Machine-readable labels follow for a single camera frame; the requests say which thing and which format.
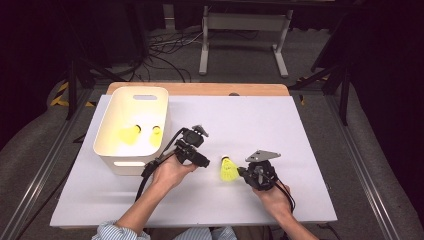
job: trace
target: shuttlecock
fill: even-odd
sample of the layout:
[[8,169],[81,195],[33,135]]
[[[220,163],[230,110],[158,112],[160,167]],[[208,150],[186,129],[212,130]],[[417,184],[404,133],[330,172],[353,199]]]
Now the shuttlecock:
[[132,145],[137,141],[141,133],[141,127],[135,125],[134,127],[123,128],[119,131],[119,138],[126,144]]
[[230,182],[239,176],[237,165],[235,165],[228,156],[223,156],[221,159],[221,179],[222,181]]
[[154,147],[159,147],[162,141],[163,131],[159,126],[154,126],[150,135],[150,144]]

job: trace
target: person's left hand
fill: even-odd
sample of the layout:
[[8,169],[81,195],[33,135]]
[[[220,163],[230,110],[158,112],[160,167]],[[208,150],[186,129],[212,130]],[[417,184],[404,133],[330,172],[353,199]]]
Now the person's left hand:
[[187,174],[196,169],[196,165],[183,165],[178,161],[175,155],[172,155],[159,165],[153,173],[152,184],[158,184],[167,190],[171,190],[178,186]]

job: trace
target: white tabletop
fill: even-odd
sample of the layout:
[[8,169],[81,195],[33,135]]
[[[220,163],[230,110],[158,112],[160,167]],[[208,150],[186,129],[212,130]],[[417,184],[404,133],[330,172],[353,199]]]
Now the white tabletop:
[[[93,151],[110,98],[99,101],[51,226],[94,227],[118,219],[134,202],[142,178],[113,174]],[[244,159],[258,149],[281,153],[270,162],[291,187],[300,222],[337,220],[292,97],[170,96],[169,107],[173,134],[197,124],[209,133],[198,150],[211,163],[173,189],[147,227],[276,224],[242,178],[220,180],[222,155],[247,167]]]

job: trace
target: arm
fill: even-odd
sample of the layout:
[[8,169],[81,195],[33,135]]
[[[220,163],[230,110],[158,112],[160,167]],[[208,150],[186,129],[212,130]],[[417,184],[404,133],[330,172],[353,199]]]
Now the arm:
[[184,177],[196,170],[193,164],[182,165],[175,155],[169,157],[153,173],[153,181],[141,197],[115,223],[140,234],[156,206]]
[[280,227],[289,235],[290,239],[318,239],[294,218],[290,211],[289,200],[277,187],[274,186],[268,191],[253,189],[253,192],[262,201],[267,212],[275,218]]

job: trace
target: gray carpet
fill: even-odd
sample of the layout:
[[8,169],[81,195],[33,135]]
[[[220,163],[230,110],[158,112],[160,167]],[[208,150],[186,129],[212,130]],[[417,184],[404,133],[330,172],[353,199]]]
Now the gray carpet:
[[[242,33],[253,36],[254,33]],[[239,82],[239,83],[282,83],[292,85],[296,79],[309,76],[310,67],[327,41],[325,31],[292,31],[287,35],[283,48],[289,71],[289,78],[279,76],[274,56],[270,51],[274,33],[260,32],[253,40],[246,40],[234,33],[213,34],[210,45],[208,74],[198,75],[199,43],[192,43],[173,54],[160,54],[159,57],[186,69],[193,82]],[[140,67],[134,81],[180,81],[179,74],[164,61],[152,58],[149,65],[168,68],[156,69]],[[182,72],[186,80],[187,72]],[[106,92],[108,81],[99,81],[91,94],[90,101],[97,101]],[[52,89],[52,96],[58,86]],[[342,239],[385,239],[377,218],[352,164],[348,148],[337,128],[326,99],[317,92],[303,92],[304,105],[300,104],[298,92],[292,92],[308,135],[310,144],[320,166],[324,180],[329,186],[338,221],[331,223]],[[50,195],[65,175],[79,150],[78,143],[72,141],[87,130],[95,107],[84,107],[77,124],[65,140],[64,148],[42,189],[33,210],[35,211]],[[24,196],[64,122],[67,108],[49,107],[42,116],[22,129],[0,152],[0,231],[3,232],[9,219]],[[351,88],[348,108],[349,129],[355,139],[365,164],[381,193],[387,211],[396,226],[400,239],[424,239],[423,229],[415,210],[397,183],[384,154],[373,135],[368,121],[361,110],[354,89]],[[21,239],[90,239],[95,229],[62,230],[49,226],[50,218],[57,204],[60,189],[35,218]],[[329,230],[320,229],[315,224],[305,224],[320,238],[336,239]],[[273,226],[274,236],[281,236],[281,230]]]

